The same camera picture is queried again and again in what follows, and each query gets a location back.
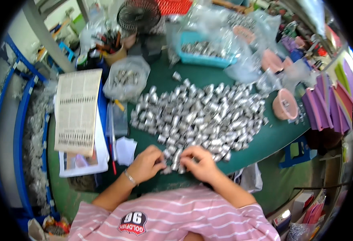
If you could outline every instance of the storage rack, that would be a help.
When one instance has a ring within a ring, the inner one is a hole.
[[[17,114],[16,114],[16,120],[15,120],[15,127],[14,127],[14,136],[13,136],[13,164],[14,164],[14,172],[15,172],[15,182],[17,185],[17,191],[19,193],[20,201],[22,204],[22,211],[21,214],[18,215],[19,218],[39,218],[34,215],[34,212],[32,210],[32,206],[29,201],[28,193],[27,193],[27,188],[25,185],[25,180],[24,180],[24,173],[23,173],[23,164],[22,164],[22,138],[23,138],[23,132],[24,132],[24,124],[25,124],[25,115],[27,112],[27,107],[29,104],[29,99],[32,94],[32,90],[35,86],[35,84],[40,80],[41,82],[46,82],[46,78],[40,74],[36,68],[28,61],[26,58],[21,54],[19,49],[16,47],[14,42],[12,41],[11,37],[7,34],[4,40],[10,48],[13,50],[13,52],[16,55],[16,61],[12,68],[10,69],[9,74],[6,77],[6,80],[4,82],[4,87],[1,91],[0,95],[0,112],[3,107],[3,100],[6,95],[6,91],[8,87],[10,86],[10,80],[12,75],[15,73],[16,66],[18,63],[21,61],[27,69],[30,70],[32,73],[31,75],[26,75],[24,73],[21,74],[21,76],[25,79],[27,79],[27,83],[25,85],[25,88],[23,90],[23,96],[22,99],[19,103],[18,109],[17,109]],[[46,174],[47,173],[47,160],[46,160],[46,140],[47,140],[47,129],[48,129],[48,121],[49,121],[49,114],[46,113],[45,115],[45,123],[44,123],[44,133],[43,133],[43,154],[42,154],[42,161],[43,161],[43,166],[41,167],[41,170]],[[2,193],[4,193],[4,186],[1,181],[1,176],[0,176],[0,190]],[[47,190],[47,203],[50,205],[51,209],[51,214],[54,216],[57,216],[58,213],[55,213],[54,209],[54,200],[52,199],[52,195],[49,189],[49,184],[47,182],[46,184],[46,190]]]

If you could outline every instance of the white paper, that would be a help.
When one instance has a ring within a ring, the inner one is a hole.
[[[134,161],[134,153],[137,142],[134,139],[121,137],[116,140],[116,152],[119,165],[130,166]]]
[[[105,172],[108,170],[109,160],[110,154],[108,153],[104,138],[99,109],[96,108],[95,155],[90,158],[72,153],[59,152],[59,177],[76,177]]]
[[[101,69],[59,75],[55,114],[56,151],[92,157]]]

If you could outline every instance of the red pen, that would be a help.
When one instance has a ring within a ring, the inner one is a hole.
[[[112,145],[110,143],[110,151],[111,151],[111,156],[113,157],[114,155],[112,155]],[[114,175],[116,175],[116,166],[115,166],[115,160],[112,158],[112,169],[114,170]]]

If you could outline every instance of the person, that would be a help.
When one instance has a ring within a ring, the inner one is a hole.
[[[69,241],[280,240],[254,197],[217,168],[210,152],[188,147],[180,163],[213,190],[200,184],[125,202],[136,185],[166,167],[151,145],[91,204],[80,203]]]

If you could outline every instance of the green table mat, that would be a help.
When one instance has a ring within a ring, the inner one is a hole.
[[[181,84],[172,80],[172,74],[177,71],[182,76],[182,80],[189,78],[192,84],[195,84],[199,88],[203,88],[208,84],[218,85],[220,82],[232,85],[234,80],[230,79],[224,72],[223,69],[190,65],[178,63],[173,68],[169,69],[169,62],[167,59],[166,52],[163,51],[160,60],[156,61],[151,65],[151,72],[147,80],[147,86],[143,93],[148,93],[150,87],[155,85],[157,87],[157,94],[160,96],[163,92],[171,92],[177,85]],[[270,94],[266,99],[266,110],[265,116],[269,118],[269,123],[262,126],[260,132],[254,136],[254,140],[249,143],[249,148],[241,150],[239,152],[232,151],[232,157],[230,162],[218,162],[218,167],[225,173],[230,174],[243,167],[260,161],[276,151],[282,149],[304,132],[310,128],[310,124],[307,118],[304,118],[303,123],[295,125],[294,123],[288,123],[282,121],[274,116],[272,110],[272,102],[277,96],[277,91]],[[134,109],[133,104],[128,104],[128,119],[130,120],[131,110]],[[147,132],[139,131],[138,129],[130,128],[129,138],[133,138],[138,142],[136,146],[135,156],[140,152],[144,151],[146,147],[151,144],[156,145],[161,150],[165,149],[165,145],[159,144],[157,140],[158,135],[151,136]],[[116,166],[118,174],[115,176],[109,162],[110,168],[107,172],[102,173],[102,184],[96,189],[98,192],[105,190],[111,183],[113,183],[126,166]],[[133,192],[135,193],[146,193],[146,192],[159,192],[163,190],[176,189],[180,187],[188,187],[192,184],[198,183],[198,181],[190,174],[186,173],[179,175],[176,172],[169,175],[160,175],[159,173],[149,181],[141,183],[136,187]]]

